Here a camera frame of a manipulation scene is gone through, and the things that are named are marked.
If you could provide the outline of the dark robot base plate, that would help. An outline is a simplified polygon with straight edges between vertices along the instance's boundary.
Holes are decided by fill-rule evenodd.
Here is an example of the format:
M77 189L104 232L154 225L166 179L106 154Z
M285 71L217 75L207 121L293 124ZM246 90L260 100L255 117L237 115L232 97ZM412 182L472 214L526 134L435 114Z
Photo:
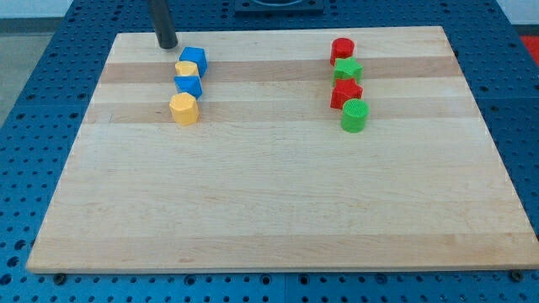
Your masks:
M236 15L254 13L321 13L323 0L235 0Z

